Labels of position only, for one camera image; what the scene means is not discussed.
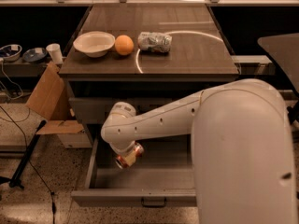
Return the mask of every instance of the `floor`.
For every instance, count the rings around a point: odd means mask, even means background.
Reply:
[[[23,129],[29,143],[42,118],[33,111],[29,112],[23,103],[0,104],[0,106],[14,120],[20,121],[17,124]],[[7,148],[19,144],[24,146],[21,130],[16,124],[9,122],[9,117],[2,109],[0,109],[0,144],[0,147]],[[294,148],[295,161],[298,165],[299,147],[295,145]],[[78,206],[72,201],[70,194],[74,189],[83,189],[91,152],[89,148],[66,149],[56,135],[40,136],[31,157],[32,165],[28,163],[21,176],[24,189],[10,188],[8,183],[0,185],[0,223],[199,223],[195,207],[148,209]],[[19,162],[20,158],[16,157],[0,158],[0,176],[12,177]],[[54,192],[55,215],[52,213],[50,191]]]

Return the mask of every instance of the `white bowl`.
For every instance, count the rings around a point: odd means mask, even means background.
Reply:
[[[101,57],[113,47],[115,37],[104,32],[89,32],[77,37],[73,42],[74,48],[89,57]]]
[[[17,44],[11,44],[0,48],[0,57],[7,62],[14,62],[20,58],[21,46]]]

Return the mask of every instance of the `paper cup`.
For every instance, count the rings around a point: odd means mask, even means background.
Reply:
[[[63,54],[60,50],[59,44],[57,44],[57,43],[49,44],[46,47],[46,50],[49,53],[49,55],[52,58],[54,63],[56,63],[56,64],[63,63]]]

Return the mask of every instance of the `cardboard box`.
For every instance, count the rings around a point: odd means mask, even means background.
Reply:
[[[26,106],[47,120],[37,134],[57,134],[66,148],[92,147],[82,124],[71,116],[64,81],[59,67],[49,63]]]

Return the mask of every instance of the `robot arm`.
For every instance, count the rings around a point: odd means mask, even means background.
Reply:
[[[297,224],[291,127],[279,92],[257,79],[199,91],[140,116],[115,104],[102,137],[131,166],[135,140],[192,135],[200,223]]]

